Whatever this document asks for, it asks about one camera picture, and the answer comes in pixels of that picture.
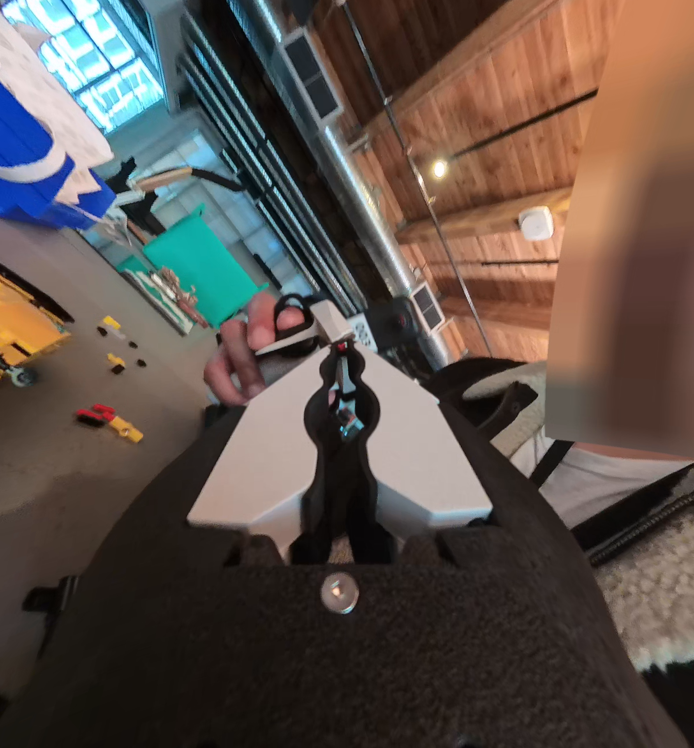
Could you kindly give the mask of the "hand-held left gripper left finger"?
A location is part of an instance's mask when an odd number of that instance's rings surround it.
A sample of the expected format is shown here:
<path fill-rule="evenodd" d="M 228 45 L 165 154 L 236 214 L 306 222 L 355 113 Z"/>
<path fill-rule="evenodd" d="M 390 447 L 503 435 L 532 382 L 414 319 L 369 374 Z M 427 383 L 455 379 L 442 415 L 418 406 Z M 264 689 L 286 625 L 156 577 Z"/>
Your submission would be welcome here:
<path fill-rule="evenodd" d="M 267 536 L 294 563 L 325 563 L 326 463 L 338 345 L 314 352 L 243 410 L 187 515 L 190 526 Z"/>

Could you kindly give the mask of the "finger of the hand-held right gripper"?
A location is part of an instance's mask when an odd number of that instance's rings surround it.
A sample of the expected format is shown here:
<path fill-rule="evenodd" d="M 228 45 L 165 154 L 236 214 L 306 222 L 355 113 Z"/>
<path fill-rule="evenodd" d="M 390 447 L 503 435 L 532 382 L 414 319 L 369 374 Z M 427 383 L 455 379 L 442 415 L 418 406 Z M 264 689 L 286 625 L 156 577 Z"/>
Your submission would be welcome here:
<path fill-rule="evenodd" d="M 342 315 L 338 307 L 330 301 L 320 301 L 312 305 L 316 337 L 321 346 L 329 346 L 345 340 L 353 340 L 354 329 Z"/>
<path fill-rule="evenodd" d="M 350 360 L 347 349 L 340 349 L 336 363 L 335 403 L 337 405 L 352 405 L 357 394 L 357 386 L 350 375 Z"/>

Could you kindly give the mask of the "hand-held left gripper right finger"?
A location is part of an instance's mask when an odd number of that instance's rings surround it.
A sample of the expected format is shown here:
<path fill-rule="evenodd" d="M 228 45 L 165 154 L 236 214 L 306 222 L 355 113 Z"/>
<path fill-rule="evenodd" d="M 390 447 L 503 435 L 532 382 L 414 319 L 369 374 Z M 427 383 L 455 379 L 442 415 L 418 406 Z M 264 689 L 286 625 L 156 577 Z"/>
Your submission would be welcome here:
<path fill-rule="evenodd" d="M 361 343 L 361 383 L 379 415 L 366 441 L 376 519 L 400 546 L 413 536 L 486 521 L 492 503 L 436 397 Z"/>

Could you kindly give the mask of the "person's right hand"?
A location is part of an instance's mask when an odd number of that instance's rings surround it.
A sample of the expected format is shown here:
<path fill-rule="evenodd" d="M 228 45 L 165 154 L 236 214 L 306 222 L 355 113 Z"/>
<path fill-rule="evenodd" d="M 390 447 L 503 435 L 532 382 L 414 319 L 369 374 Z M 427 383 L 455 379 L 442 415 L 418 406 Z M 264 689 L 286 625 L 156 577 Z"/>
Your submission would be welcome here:
<path fill-rule="evenodd" d="M 257 356 L 260 349 L 275 342 L 278 331 L 305 322 L 300 302 L 287 302 L 277 320 L 275 306 L 275 297 L 262 291 L 252 297 L 242 312 L 221 324 L 218 348 L 203 373 L 207 388 L 220 406 L 245 406 L 305 360 L 279 353 Z"/>

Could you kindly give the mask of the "brown wooden model kit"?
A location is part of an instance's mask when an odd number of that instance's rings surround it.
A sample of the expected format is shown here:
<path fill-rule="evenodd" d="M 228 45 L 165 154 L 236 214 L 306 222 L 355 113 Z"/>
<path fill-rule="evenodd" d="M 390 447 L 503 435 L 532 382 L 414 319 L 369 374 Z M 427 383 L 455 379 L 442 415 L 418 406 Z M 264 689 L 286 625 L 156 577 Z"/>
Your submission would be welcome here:
<path fill-rule="evenodd" d="M 170 268 L 162 267 L 159 272 L 152 274 L 153 280 L 170 295 L 174 304 L 187 316 L 193 323 L 202 329 L 209 329 L 210 324 L 200 314 L 197 309 L 198 298 L 196 289 L 191 286 L 190 291 L 185 291 L 181 286 L 180 279 Z"/>

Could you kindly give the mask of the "white ceiling speaker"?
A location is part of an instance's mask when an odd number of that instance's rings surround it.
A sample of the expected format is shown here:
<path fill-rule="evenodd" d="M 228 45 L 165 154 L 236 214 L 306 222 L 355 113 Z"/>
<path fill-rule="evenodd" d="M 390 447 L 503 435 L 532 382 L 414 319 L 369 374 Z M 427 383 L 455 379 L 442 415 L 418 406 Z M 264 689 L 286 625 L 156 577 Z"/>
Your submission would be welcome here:
<path fill-rule="evenodd" d="M 546 241 L 555 232 L 553 213 L 545 205 L 522 210 L 518 216 L 518 226 L 523 238 L 529 242 Z"/>

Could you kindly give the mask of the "white shirt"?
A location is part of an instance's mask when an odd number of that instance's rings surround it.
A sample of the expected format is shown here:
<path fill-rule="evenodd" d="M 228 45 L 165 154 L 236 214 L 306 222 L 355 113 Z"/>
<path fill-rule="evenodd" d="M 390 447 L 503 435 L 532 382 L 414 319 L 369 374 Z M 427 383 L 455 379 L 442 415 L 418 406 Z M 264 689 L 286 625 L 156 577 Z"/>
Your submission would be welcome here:
<path fill-rule="evenodd" d="M 632 493 L 694 467 L 694 461 L 649 459 L 641 453 L 606 454 L 571 446 L 539 488 L 568 528 L 576 527 Z"/>

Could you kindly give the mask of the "pile of small mixed bricks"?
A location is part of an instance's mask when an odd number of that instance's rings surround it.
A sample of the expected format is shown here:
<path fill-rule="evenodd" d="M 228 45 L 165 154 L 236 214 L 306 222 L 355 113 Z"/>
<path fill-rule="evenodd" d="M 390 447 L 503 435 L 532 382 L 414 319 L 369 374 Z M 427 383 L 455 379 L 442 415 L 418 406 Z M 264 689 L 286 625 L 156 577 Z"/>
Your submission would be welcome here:
<path fill-rule="evenodd" d="M 112 316 L 104 316 L 97 326 L 97 332 L 106 337 L 112 335 L 125 342 L 130 350 L 138 349 L 137 343 L 130 339 L 123 331 L 120 323 Z M 126 420 L 118 411 L 106 404 L 94 403 L 89 408 L 80 408 L 73 413 L 76 423 L 92 429 L 110 429 L 118 437 L 132 444 L 140 444 L 144 434 L 130 421 Z"/>

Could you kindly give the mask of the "white vent grille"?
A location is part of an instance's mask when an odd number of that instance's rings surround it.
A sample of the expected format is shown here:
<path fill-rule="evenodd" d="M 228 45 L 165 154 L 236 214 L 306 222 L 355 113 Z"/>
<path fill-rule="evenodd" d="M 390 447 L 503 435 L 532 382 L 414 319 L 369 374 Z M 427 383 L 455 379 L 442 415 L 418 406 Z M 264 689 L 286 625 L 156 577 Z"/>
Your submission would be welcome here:
<path fill-rule="evenodd" d="M 344 108 L 309 32 L 296 28 L 283 37 L 278 50 L 314 126 L 318 130 L 332 126 Z"/>

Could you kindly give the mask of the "blue plastic bin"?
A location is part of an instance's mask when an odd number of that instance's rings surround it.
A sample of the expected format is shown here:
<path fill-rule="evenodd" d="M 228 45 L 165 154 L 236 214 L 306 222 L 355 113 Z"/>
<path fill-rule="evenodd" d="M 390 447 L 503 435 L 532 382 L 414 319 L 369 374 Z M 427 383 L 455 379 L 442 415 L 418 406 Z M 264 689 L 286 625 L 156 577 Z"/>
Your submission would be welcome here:
<path fill-rule="evenodd" d="M 46 128 L 0 84 L 0 166 L 42 159 L 53 143 L 54 137 Z M 53 228 L 43 217 L 73 168 L 74 162 L 67 155 L 60 171 L 41 182 L 0 180 L 0 219 Z"/>
<path fill-rule="evenodd" d="M 103 218 L 116 197 L 115 192 L 105 181 L 103 182 L 105 186 L 99 195 L 85 198 L 77 206 L 65 206 L 52 202 L 44 214 L 43 220 L 57 229 L 91 229 Z"/>

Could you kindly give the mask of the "yellow toy brick car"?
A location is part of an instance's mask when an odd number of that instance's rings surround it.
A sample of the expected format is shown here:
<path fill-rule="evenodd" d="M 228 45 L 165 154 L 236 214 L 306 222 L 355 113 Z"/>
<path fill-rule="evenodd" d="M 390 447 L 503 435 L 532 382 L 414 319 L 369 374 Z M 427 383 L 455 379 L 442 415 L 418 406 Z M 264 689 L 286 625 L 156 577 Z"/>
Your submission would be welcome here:
<path fill-rule="evenodd" d="M 74 322 L 50 295 L 0 263 L 0 381 L 35 385 L 34 363 L 68 341 Z"/>

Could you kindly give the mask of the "small printed paper sheet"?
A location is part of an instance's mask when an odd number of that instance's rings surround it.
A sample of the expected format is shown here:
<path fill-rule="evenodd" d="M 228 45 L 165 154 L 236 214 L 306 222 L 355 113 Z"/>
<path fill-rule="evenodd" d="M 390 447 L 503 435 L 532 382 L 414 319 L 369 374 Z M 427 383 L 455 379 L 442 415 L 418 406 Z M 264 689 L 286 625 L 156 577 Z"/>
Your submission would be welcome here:
<path fill-rule="evenodd" d="M 90 169 L 74 168 L 53 197 L 53 202 L 74 207 L 85 198 L 99 195 L 104 186 L 101 178 Z"/>

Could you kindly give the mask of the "white paper strip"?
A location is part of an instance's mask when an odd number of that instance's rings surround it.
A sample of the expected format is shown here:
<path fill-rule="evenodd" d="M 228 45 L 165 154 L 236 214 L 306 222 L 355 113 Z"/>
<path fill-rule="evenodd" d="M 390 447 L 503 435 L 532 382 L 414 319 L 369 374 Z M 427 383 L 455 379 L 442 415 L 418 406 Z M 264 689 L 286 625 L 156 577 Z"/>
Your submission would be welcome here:
<path fill-rule="evenodd" d="M 59 172 L 66 160 L 66 152 L 55 142 L 42 159 L 13 166 L 0 166 L 0 180 L 18 184 L 41 182 Z"/>

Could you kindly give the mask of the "large printed paper sheet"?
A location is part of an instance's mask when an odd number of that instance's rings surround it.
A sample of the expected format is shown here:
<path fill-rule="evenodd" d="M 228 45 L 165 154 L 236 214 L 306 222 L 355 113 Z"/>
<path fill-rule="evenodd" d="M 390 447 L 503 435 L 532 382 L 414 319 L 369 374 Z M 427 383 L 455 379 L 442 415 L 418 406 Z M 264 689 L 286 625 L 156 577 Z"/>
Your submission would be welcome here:
<path fill-rule="evenodd" d="M 109 142 L 38 56 L 49 39 L 35 26 L 10 23 L 0 11 L 0 84 L 55 136 L 78 169 L 108 163 L 114 158 Z"/>

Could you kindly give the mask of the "silver ventilation duct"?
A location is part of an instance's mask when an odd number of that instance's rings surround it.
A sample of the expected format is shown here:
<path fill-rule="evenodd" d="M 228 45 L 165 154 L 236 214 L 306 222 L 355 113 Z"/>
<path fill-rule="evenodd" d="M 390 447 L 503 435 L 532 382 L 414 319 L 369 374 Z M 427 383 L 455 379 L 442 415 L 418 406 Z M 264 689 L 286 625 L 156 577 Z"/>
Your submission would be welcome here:
<path fill-rule="evenodd" d="M 392 296 L 410 296 L 420 282 L 349 151 L 339 122 L 343 110 L 338 108 L 336 115 L 326 120 L 317 117 L 305 83 L 286 54 L 286 42 L 290 37 L 305 37 L 316 72 L 322 75 L 330 95 L 340 106 L 344 100 L 324 53 L 308 31 L 287 29 L 284 14 L 274 2 L 245 1 L 238 5 L 236 14 L 242 30 L 388 291 Z"/>

